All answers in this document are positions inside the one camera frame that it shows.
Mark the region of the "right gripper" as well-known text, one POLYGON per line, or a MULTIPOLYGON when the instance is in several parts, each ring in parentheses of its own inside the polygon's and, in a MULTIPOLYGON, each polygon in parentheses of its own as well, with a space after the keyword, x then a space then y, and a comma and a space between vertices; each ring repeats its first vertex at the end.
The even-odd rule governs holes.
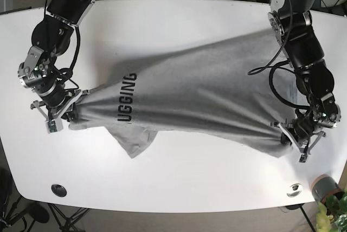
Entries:
POLYGON ((90 94, 90 90, 66 88, 65 83, 67 81, 76 84, 71 80, 71 77, 71 69, 62 68, 59 70, 53 64, 40 64, 35 66, 30 73, 27 72, 23 64, 20 65, 19 80, 22 86, 31 89, 43 101, 33 102, 30 109, 37 109, 43 115, 49 134, 63 130, 62 118, 69 123, 77 121, 77 104, 90 94), (71 97, 76 96, 78 91, 81 95, 68 108, 66 103, 71 97), (44 105, 48 108, 47 113, 42 109, 44 105))

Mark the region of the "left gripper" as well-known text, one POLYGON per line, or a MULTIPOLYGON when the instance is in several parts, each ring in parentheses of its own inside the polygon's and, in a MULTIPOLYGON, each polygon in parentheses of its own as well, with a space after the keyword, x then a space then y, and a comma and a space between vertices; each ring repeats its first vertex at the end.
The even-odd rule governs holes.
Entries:
POLYGON ((341 110, 335 102, 314 102, 312 105, 296 105, 295 129, 292 124, 271 122, 272 127, 281 130, 280 142, 283 146, 296 146, 300 153, 300 163, 306 163, 311 151, 326 136, 324 128, 335 128, 341 119, 341 110), (315 135, 313 142, 309 139, 315 135))

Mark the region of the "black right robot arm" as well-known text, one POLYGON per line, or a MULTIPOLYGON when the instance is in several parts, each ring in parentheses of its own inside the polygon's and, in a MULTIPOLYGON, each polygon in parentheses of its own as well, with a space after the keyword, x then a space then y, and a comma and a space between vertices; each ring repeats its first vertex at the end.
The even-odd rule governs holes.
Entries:
POLYGON ((96 0, 46 0, 43 20, 35 27, 27 57, 17 75, 24 88, 39 97, 31 109, 45 118, 48 133, 63 130, 63 120, 76 118, 75 103, 86 95, 72 80, 80 51, 79 25, 96 0))

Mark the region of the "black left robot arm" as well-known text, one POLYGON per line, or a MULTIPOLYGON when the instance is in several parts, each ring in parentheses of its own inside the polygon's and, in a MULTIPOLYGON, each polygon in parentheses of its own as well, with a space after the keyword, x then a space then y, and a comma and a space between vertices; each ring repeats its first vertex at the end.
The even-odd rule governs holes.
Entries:
POLYGON ((325 136, 323 129, 334 128, 341 118, 333 90, 335 80, 326 66, 324 52, 312 26, 311 8, 315 0, 270 0, 268 19, 280 45, 279 50, 262 67, 248 75, 269 69, 268 83, 272 93, 284 105, 295 110, 296 118, 289 123, 275 122, 282 131, 281 143, 295 146, 307 161, 311 150, 325 136), (286 66, 295 75, 298 91, 306 97, 307 105, 297 105, 284 99, 275 89, 274 74, 286 66))

